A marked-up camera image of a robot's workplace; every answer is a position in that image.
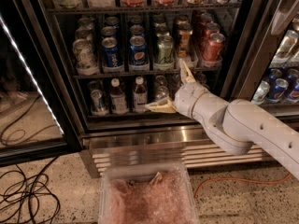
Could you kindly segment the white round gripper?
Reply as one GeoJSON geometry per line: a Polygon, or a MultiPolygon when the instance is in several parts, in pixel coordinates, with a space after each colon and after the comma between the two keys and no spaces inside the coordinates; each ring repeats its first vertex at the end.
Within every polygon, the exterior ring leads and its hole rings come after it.
{"type": "Polygon", "coordinates": [[[179,112],[179,114],[191,118],[197,100],[207,93],[208,89],[195,82],[195,78],[185,61],[180,62],[180,77],[183,85],[176,92],[174,103],[169,97],[164,97],[157,102],[146,104],[145,107],[154,113],[179,112]]]}

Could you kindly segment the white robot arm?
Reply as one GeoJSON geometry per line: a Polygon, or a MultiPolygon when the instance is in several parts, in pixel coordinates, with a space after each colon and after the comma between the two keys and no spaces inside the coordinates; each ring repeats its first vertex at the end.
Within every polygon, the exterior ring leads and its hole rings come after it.
{"type": "Polygon", "coordinates": [[[180,64],[182,86],[173,99],[146,105],[157,113],[176,113],[198,121],[207,136],[231,155],[244,155],[256,144],[299,178],[299,132],[256,104],[231,103],[198,83],[185,62],[180,64]]]}

